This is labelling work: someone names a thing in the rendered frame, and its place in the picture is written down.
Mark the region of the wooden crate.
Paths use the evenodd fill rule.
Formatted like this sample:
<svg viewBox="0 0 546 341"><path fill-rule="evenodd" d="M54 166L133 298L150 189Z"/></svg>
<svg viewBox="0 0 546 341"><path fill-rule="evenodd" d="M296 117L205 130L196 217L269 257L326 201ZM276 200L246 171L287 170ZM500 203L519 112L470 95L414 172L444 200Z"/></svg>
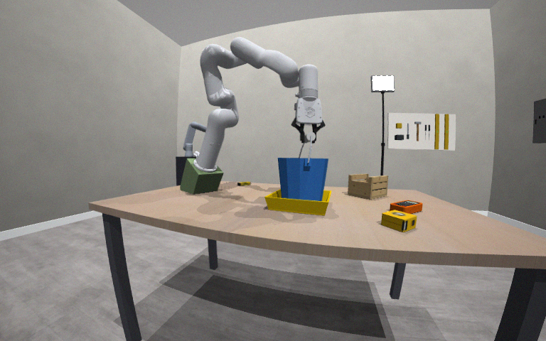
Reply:
<svg viewBox="0 0 546 341"><path fill-rule="evenodd" d="M360 180L365 179L365 180ZM356 181L359 180L359 181ZM362 182L363 181L363 182ZM385 181L385 182L384 182ZM348 195L365 199L387 196L388 175L369 177L369 174L348 176Z"/></svg>

